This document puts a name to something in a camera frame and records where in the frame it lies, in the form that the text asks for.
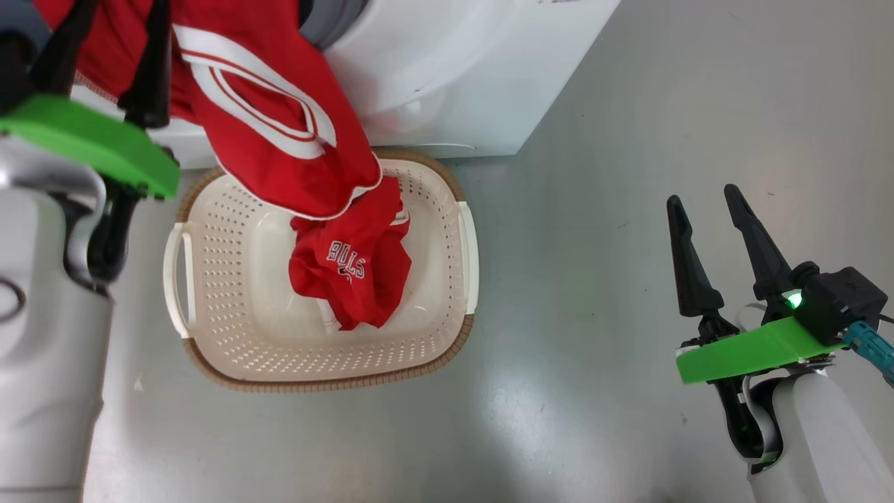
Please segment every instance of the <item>white laundry basket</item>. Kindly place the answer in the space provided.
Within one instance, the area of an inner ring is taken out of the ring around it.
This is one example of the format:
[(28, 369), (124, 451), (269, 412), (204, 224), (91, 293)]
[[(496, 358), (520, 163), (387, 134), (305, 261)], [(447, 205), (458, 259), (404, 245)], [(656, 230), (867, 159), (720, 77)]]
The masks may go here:
[(427, 374), (465, 344), (478, 251), (462, 190), (431, 158), (376, 153), (384, 174), (400, 178), (411, 218), (403, 245), (413, 260), (401, 306), (381, 329), (327, 332), (316, 300), (292, 291), (290, 213), (220, 169), (187, 194), (164, 253), (164, 296), (187, 353), (210, 379), (256, 392), (359, 388)]

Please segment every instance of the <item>white washing machine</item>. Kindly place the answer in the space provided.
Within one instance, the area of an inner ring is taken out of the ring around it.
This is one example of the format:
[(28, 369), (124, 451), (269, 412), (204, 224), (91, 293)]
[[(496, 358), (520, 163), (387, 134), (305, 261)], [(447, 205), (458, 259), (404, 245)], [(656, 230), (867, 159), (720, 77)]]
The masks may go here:
[[(296, 0), (371, 143), (437, 158), (513, 155), (619, 0)], [(85, 88), (75, 98), (114, 107)], [(201, 128), (153, 136), (184, 167), (214, 164)]]

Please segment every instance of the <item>green light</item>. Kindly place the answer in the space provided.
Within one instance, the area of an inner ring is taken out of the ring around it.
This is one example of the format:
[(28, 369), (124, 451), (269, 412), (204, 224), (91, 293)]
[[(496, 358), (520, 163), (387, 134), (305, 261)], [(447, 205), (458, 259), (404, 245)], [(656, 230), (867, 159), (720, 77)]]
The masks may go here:
[(801, 293), (797, 292), (789, 296), (789, 305), (791, 309), (797, 309), (799, 305), (801, 305)]

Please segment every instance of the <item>white stripe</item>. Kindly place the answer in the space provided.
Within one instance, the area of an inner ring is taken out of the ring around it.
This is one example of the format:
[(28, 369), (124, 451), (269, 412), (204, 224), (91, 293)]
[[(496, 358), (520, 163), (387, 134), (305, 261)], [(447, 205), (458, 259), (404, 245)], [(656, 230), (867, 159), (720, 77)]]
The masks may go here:
[[(266, 200), (261, 200), (261, 201), (264, 202), (264, 203), (266, 203), (266, 204), (269, 204), (270, 206), (273, 206), (274, 208), (279, 208), (279, 209), (282, 209), (282, 210), (284, 210), (284, 211), (288, 211), (288, 212), (291, 213), (292, 215), (295, 215), (296, 217), (304, 218), (305, 220), (313, 220), (313, 221), (315, 221), (315, 222), (322, 222), (322, 221), (332, 220), (332, 219), (334, 219), (334, 218), (338, 218), (338, 217), (344, 215), (344, 212), (345, 212), (345, 211), (348, 211), (348, 208), (350, 208), (351, 203), (354, 202), (354, 200), (355, 200), (356, 198), (362, 196), (363, 194), (365, 194), (365, 193), (367, 193), (367, 192), (369, 192), (369, 191), (372, 191), (375, 187), (378, 187), (379, 184), (382, 182), (382, 161), (380, 161), (380, 160), (379, 160), (379, 157), (377, 157), (375, 154), (373, 154), (373, 158), (375, 159), (375, 162), (378, 164), (378, 167), (379, 167), (379, 179), (375, 181), (375, 185), (372, 185), (372, 186), (370, 186), (370, 187), (355, 187), (355, 188), (354, 188), (354, 191), (353, 191), (353, 192), (351, 193), (351, 195), (350, 195), (350, 200), (344, 205), (344, 208), (340, 209), (339, 212), (338, 212), (338, 213), (335, 213), (334, 215), (325, 216), (325, 217), (314, 217), (314, 216), (312, 216), (312, 215), (307, 215), (307, 214), (305, 214), (305, 213), (301, 213), (300, 211), (295, 211), (294, 209), (291, 209), (291, 208), (286, 208), (286, 207), (284, 207), (284, 206), (280, 206), (280, 205), (278, 205), (278, 204), (273, 204), (272, 202), (269, 202), (269, 201), (266, 201)], [(236, 176), (236, 174), (235, 174), (234, 172), (230, 171), (229, 169), (227, 169), (226, 166), (224, 166), (224, 163), (221, 162), (221, 159), (220, 159), (218, 156), (215, 156), (215, 159), (217, 160), (217, 165), (220, 166), (221, 169), (223, 169), (223, 171), (226, 172), (226, 174), (228, 174), (229, 176), (232, 176), (233, 180), (235, 180), (236, 182), (238, 182), (239, 185), (241, 185), (242, 188), (244, 188), (246, 191), (249, 191), (249, 193), (254, 194), (254, 192), (252, 192), (252, 191), (249, 189), (249, 187), (246, 187), (245, 184), (242, 183), (242, 181), (239, 179), (238, 176)]]
[[(254, 107), (252, 107), (251, 105), (249, 105), (249, 103), (248, 103), (247, 101), (245, 101), (244, 99), (242, 99), (242, 96), (239, 96), (239, 93), (237, 93), (235, 90), (233, 90), (233, 88), (230, 87), (230, 83), (226, 81), (226, 78), (224, 77), (224, 73), (221, 72), (220, 69), (218, 69), (218, 68), (213, 68), (213, 69), (211, 70), (211, 73), (212, 73), (215, 77), (217, 77), (217, 79), (215, 80), (215, 83), (216, 83), (222, 90), (226, 91), (226, 95), (227, 95), (228, 98), (230, 98), (231, 100), (235, 101), (237, 104), (242, 105), (244, 108), (247, 108), (247, 109), (250, 109), (250, 110), (254, 111), (255, 114), (258, 115), (258, 118), (259, 118), (261, 121), (264, 121), (266, 124), (268, 124), (268, 125), (274, 127), (275, 129), (279, 129), (281, 132), (287, 132), (288, 134), (291, 134), (291, 135), (294, 135), (294, 136), (298, 136), (299, 138), (307, 138), (308, 140), (313, 140), (313, 139), (316, 137), (316, 135), (315, 135), (312, 131), (310, 131), (311, 129), (313, 129), (312, 127), (308, 127), (308, 130), (307, 130), (307, 131), (301, 131), (301, 130), (297, 130), (297, 129), (292, 129), (292, 128), (289, 127), (289, 126), (287, 126), (287, 125), (285, 125), (285, 124), (283, 124), (283, 123), (281, 123), (281, 122), (279, 122), (279, 121), (277, 121), (277, 120), (275, 120), (275, 119), (273, 119), (273, 118), (271, 118), (271, 117), (268, 117), (268, 116), (262, 114), (262, 113), (260, 112), (260, 110), (257, 110), (257, 109), (255, 109)], [(312, 125), (312, 123), (311, 123), (311, 117), (310, 117), (310, 111), (308, 110), (308, 106), (305, 105), (304, 103), (301, 103), (301, 100), (299, 100), (299, 99), (297, 99), (297, 98), (295, 98), (295, 97), (293, 97), (293, 96), (289, 96), (289, 95), (284, 95), (284, 96), (286, 96), (286, 97), (289, 98), (289, 99), (294, 99), (295, 101), (297, 101), (297, 102), (299, 103), (299, 105), (301, 105), (301, 111), (304, 113), (304, 120), (305, 120), (305, 122), (306, 122), (308, 125)]]
[(404, 209), (403, 211), (397, 212), (397, 215), (394, 216), (394, 220), (391, 222), (391, 225), (402, 226), (407, 222), (409, 222), (409, 213), (407, 213), (407, 210)]
[[(321, 141), (324, 141), (333, 147), (337, 146), (335, 126), (332, 119), (329, 118), (329, 115), (316, 102), (316, 100), (291, 82), (284, 79), (273, 68), (270, 68), (270, 66), (257, 56), (253, 55), (245, 47), (210, 31), (197, 30), (178, 24), (173, 25), (173, 30), (181, 49), (200, 53), (200, 55), (184, 54), (182, 57), (184, 61), (190, 63), (192, 75), (196, 79), (196, 83), (199, 85), (202, 92), (206, 94), (208, 99), (222, 108), (222, 110), (237, 117), (258, 134), (270, 141), (276, 148), (295, 158), (318, 158), (324, 152)], [(211, 57), (219, 58), (223, 61), (217, 61), (211, 59)], [(301, 132), (293, 130), (286, 127), (284, 124), (261, 114), (230, 88), (229, 84), (227, 84), (224, 79), (223, 72), (234, 73), (243, 79), (256, 83), (258, 86), (261, 86), (266, 90), (278, 92), (297, 100), (304, 112), (308, 131)], [(217, 81), (215, 81), (215, 75), (217, 75), (221, 84), (218, 84)], [(227, 96), (225, 91), (230, 92), (233, 98)], [(257, 117), (260, 118), (253, 116), (242, 107), (252, 110)], [(288, 131), (289, 133), (293, 133), (302, 138), (316, 137), (317, 141), (297, 141), (286, 136), (282, 131)], [(379, 162), (379, 159), (375, 155), (373, 157), (378, 164), (378, 178), (375, 180), (375, 183), (366, 187), (355, 187), (351, 193), (350, 200), (348, 200), (344, 207), (334, 215), (315, 217), (279, 205), (272, 206), (285, 209), (290, 213), (308, 220), (330, 220), (338, 218), (348, 210), (350, 204), (356, 198), (373, 190), (380, 182), (382, 182), (382, 163)], [(217, 162), (224, 171), (232, 175), (233, 178), (236, 178), (237, 181), (239, 180), (233, 172), (220, 162), (219, 158), (217, 159)]]
[(294, 158), (301, 159), (315, 159), (325, 153), (318, 141), (298, 141), (290, 138), (240, 107), (236, 101), (233, 101), (226, 95), (215, 81), (213, 72), (219, 72), (219, 70), (200, 64), (193, 64), (191, 69), (193, 78), (196, 79), (196, 83), (202, 89), (202, 92), (208, 96), (208, 99), (215, 102), (225, 112), (245, 123), (279, 150)]
[[(177, 35), (177, 43), (180, 44), (181, 49), (220, 58), (229, 63), (196, 55), (183, 55), (184, 61), (193, 66), (202, 64), (236, 73), (265, 89), (296, 98), (309, 108), (310, 113), (316, 119), (316, 131), (314, 133), (330, 145), (336, 146), (338, 144), (332, 119), (329, 118), (329, 115), (316, 100), (298, 89), (291, 82), (285, 80), (273, 68), (270, 68), (260, 58), (251, 54), (245, 47), (210, 31), (196, 30), (177, 24), (173, 25), (173, 30)], [(246, 71), (241, 70), (236, 65), (244, 68)], [(308, 129), (311, 128), (313, 128), (313, 124), (308, 121)]]

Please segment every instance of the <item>gray floor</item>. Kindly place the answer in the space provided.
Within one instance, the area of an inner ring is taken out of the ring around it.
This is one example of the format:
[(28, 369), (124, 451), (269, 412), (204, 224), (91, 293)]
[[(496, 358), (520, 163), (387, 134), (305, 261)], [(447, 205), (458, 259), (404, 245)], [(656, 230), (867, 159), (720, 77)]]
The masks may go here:
[[(518, 156), (453, 163), (481, 299), (466, 347), (424, 378), (216, 387), (164, 310), (176, 207), (141, 208), (85, 500), (753, 501), (713, 391), (675, 372), (696, 323), (676, 313), (664, 202), (686, 202), (728, 306), (753, 282), (729, 182), (791, 262), (855, 265), (894, 292), (892, 14), (882, 0), (624, 0)], [(831, 375), (894, 465), (894, 393), (852, 354)]]

